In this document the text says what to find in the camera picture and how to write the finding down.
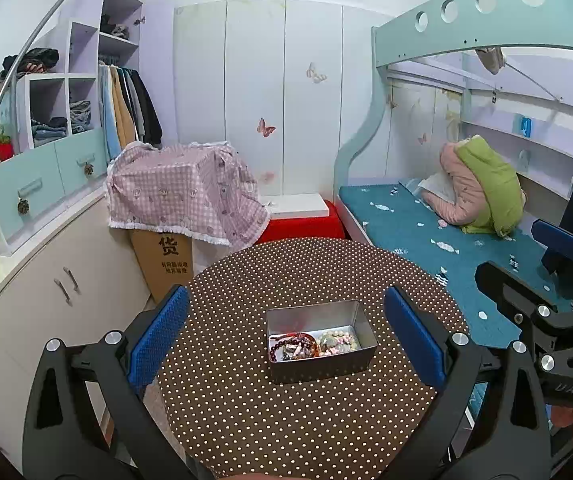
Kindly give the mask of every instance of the metal pole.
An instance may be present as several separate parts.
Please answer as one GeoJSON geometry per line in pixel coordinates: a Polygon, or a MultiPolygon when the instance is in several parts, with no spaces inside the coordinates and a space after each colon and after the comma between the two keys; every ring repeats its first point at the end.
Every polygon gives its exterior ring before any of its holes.
{"type": "MultiPolygon", "coordinates": [[[[31,44],[34,42],[34,40],[38,36],[40,30],[42,30],[42,28],[46,25],[46,22],[49,20],[49,18],[51,18],[51,16],[54,15],[55,11],[60,7],[60,5],[62,4],[63,1],[64,0],[57,0],[56,1],[54,6],[49,9],[49,11],[45,14],[44,18],[42,18],[42,20],[38,23],[38,26],[36,27],[36,29],[28,37],[28,40],[26,40],[26,43],[24,44],[24,46],[20,49],[20,52],[18,53],[18,55],[15,58],[15,61],[13,62],[11,67],[9,68],[9,72],[7,73],[7,76],[4,78],[4,82],[2,83],[2,88],[0,89],[0,103],[2,102],[2,98],[4,97],[4,92],[9,87],[9,83],[10,83],[11,79],[13,78],[14,74],[16,73],[16,70],[18,69],[18,65],[20,64],[20,61],[22,61],[22,58],[26,54],[26,51],[31,46],[31,44]]],[[[14,108],[11,109],[11,113],[12,114],[15,113],[14,108]]]]}
{"type": "Polygon", "coordinates": [[[15,153],[20,152],[20,140],[18,139],[18,75],[15,71],[12,72],[10,79],[10,90],[9,90],[9,123],[12,129],[12,133],[6,132],[10,135],[11,143],[13,144],[13,150],[15,153]]]}

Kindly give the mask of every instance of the drawer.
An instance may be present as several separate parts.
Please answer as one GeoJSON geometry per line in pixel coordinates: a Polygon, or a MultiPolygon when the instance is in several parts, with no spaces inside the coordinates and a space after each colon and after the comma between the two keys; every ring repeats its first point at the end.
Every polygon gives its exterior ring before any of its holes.
{"type": "Polygon", "coordinates": [[[53,144],[0,164],[0,229],[6,239],[64,197],[53,144]],[[18,212],[20,198],[28,201],[28,212],[23,215],[18,212]]]}
{"type": "Polygon", "coordinates": [[[56,140],[53,144],[66,194],[106,172],[106,141],[101,128],[56,140]],[[84,173],[87,164],[92,166],[90,175],[84,173]]]}

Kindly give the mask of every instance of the mattress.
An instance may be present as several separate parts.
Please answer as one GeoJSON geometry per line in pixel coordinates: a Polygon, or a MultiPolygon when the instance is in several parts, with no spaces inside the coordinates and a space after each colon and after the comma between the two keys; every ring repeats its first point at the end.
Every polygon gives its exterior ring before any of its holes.
{"type": "MultiPolygon", "coordinates": [[[[540,259],[545,248],[516,229],[511,236],[464,234],[456,226],[439,225],[439,217],[402,184],[345,186],[340,199],[367,233],[373,245],[414,262],[435,276],[462,311],[476,343],[506,348],[520,330],[497,311],[496,304],[475,285],[475,270],[493,261],[527,282],[558,306],[571,310],[558,296],[540,259]]],[[[477,385],[470,402],[477,415],[484,387],[477,385]]]]}

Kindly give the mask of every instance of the round table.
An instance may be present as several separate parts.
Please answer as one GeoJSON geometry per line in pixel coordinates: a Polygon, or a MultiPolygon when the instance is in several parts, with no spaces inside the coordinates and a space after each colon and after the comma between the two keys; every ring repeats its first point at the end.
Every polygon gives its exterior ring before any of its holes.
{"type": "Polygon", "coordinates": [[[418,380],[385,319],[383,295],[394,283],[448,330],[468,332],[455,301],[431,275],[349,240],[260,244],[197,275],[188,286],[185,328],[158,374],[170,427],[186,452],[218,477],[377,478],[435,395],[418,380]],[[354,299],[379,343],[369,368],[272,384],[266,309],[354,299]]]}

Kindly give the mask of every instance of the cabinet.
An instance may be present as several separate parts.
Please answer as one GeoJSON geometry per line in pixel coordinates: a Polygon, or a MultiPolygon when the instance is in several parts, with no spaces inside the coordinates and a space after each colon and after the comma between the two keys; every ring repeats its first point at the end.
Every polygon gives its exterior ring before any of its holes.
{"type": "MultiPolygon", "coordinates": [[[[0,447],[18,468],[26,403],[45,343],[56,336],[68,346],[86,344],[124,330],[149,298],[126,232],[110,229],[106,218],[101,200],[0,293],[0,447]]],[[[90,392],[101,416],[102,395],[96,385],[90,392]]]]}
{"type": "Polygon", "coordinates": [[[0,164],[0,254],[15,252],[28,238],[97,188],[106,173],[101,128],[54,140],[0,164]],[[28,210],[20,211],[25,200],[28,210]]]}

